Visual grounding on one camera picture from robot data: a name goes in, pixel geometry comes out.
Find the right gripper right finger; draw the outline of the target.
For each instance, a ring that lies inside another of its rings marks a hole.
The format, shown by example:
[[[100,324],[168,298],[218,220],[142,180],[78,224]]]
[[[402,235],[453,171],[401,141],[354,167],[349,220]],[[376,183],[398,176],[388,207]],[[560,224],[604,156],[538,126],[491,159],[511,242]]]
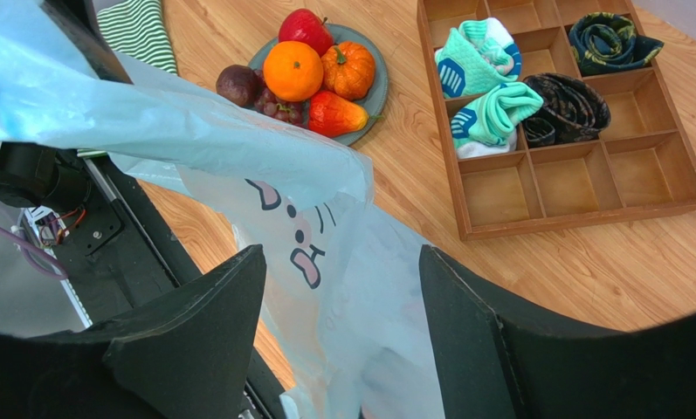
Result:
[[[564,316],[425,245],[419,271],[449,418],[696,418],[696,313],[620,332]]]

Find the light blue cartoon plastic bag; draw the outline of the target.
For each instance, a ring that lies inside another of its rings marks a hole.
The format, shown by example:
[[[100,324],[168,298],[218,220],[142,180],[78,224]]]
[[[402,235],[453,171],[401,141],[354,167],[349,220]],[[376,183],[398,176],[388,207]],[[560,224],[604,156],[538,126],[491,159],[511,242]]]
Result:
[[[126,54],[109,81],[41,1],[0,1],[0,141],[109,153],[225,215],[267,263],[266,327],[289,418],[441,418],[421,292],[425,239],[373,202],[371,160]]]

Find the orange fruit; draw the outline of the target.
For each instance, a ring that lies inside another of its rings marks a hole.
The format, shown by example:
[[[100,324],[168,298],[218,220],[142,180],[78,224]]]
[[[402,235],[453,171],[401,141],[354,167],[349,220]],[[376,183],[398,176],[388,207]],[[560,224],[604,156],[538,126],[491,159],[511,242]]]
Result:
[[[265,57],[264,80],[276,97],[300,102],[322,87],[324,69],[320,55],[299,41],[277,43]]]

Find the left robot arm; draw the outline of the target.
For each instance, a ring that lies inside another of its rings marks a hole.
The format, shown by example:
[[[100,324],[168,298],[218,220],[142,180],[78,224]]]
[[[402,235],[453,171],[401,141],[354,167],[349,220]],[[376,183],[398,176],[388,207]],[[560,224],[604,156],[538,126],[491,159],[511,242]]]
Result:
[[[100,33],[92,1],[46,0],[40,8],[79,49],[100,79],[133,84]]]

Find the dark purple passion fruit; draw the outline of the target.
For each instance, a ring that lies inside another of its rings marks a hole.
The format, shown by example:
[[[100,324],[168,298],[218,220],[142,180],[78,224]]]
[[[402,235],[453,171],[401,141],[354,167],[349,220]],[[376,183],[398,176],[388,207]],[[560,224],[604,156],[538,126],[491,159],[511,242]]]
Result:
[[[240,107],[254,104],[261,83],[256,73],[245,65],[229,65],[218,75],[216,93]]]

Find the red-orange pear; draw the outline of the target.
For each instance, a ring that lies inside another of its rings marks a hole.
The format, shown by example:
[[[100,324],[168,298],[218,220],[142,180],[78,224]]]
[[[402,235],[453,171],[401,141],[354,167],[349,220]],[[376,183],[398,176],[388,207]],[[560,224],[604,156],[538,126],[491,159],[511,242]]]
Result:
[[[359,132],[381,118],[381,115],[370,115],[364,107],[336,93],[319,91],[309,100],[307,129],[335,138]]]

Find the purple grape bunch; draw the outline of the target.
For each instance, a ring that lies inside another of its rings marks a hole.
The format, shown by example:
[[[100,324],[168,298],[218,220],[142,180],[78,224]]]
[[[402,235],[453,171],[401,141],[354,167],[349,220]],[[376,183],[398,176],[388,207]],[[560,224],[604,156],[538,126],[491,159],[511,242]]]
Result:
[[[256,69],[254,72],[259,81],[258,96],[253,104],[255,110],[275,120],[280,120],[297,127],[305,127],[306,103],[303,101],[287,101],[277,97],[265,84],[263,72],[260,69]]]

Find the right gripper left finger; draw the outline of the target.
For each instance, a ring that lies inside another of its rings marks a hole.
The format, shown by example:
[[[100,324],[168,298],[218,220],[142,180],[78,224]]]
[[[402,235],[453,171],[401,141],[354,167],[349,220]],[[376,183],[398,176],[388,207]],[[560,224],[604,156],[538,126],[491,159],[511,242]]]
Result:
[[[235,418],[265,287],[261,246],[79,333],[0,333],[0,418]]]

